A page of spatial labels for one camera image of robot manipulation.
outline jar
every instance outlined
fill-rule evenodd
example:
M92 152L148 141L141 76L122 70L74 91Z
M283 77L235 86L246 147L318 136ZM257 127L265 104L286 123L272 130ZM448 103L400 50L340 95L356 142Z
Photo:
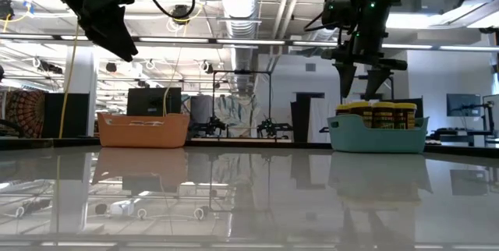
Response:
M350 107L348 105L340 104L336 107L336 115L350 114Z
M395 104L377 102L373 104L373 128L393 129L395 127Z
M348 105L350 114L360 115L367 128L371 128L373 124L373 109L367 101L354 102Z
M414 129L417 109L417 105L412 103L395 104L395 128Z

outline teal basket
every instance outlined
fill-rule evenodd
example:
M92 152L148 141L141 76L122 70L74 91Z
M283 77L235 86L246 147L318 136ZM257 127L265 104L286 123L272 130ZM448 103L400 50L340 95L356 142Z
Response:
M360 115L327 119L333 150L350 153L420 154L424 150L429 118L417 118L414 129L370 129Z

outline silver duct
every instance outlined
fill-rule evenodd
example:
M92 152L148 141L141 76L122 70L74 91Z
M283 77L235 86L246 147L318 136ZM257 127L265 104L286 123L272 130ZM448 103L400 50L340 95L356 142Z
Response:
M253 19L257 17L258 0L222 0L225 17ZM227 21L228 35L230 38L254 39L257 36L257 24L248 21ZM232 48L231 62L233 69L250 69L253 49ZM235 78L238 91L246 90L248 79Z
M338 30L321 29L303 36L305 41L329 41Z

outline jar with yellow lid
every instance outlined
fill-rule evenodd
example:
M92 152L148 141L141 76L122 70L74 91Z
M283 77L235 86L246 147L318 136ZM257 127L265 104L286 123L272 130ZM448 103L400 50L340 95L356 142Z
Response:
M373 128L393 129L395 127L395 104L377 102L373 104Z
M416 127L417 109L417 105L413 103L395 104L395 128L414 129Z
M360 115L364 121L364 125L367 128L371 128L373 124L373 109L371 108L369 102L360 101L348 104L350 108L350 114Z
M340 104L336 107L336 115L348 115L350 114L350 107L345 104Z

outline yellow lid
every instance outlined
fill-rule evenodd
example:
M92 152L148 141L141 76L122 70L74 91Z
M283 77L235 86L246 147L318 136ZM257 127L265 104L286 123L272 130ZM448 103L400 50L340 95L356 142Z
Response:
M395 104L391 102L377 102L373 104L373 108L395 108Z
M336 107L337 110L349 110L350 107L348 105L343 105L343 104L340 104Z
M353 102L350 103L349 108L363 108L363 107L369 107L369 102L367 101L359 101L359 102Z
M397 103L395 104L396 108L410 108L412 110L417 110L418 106L413 103Z

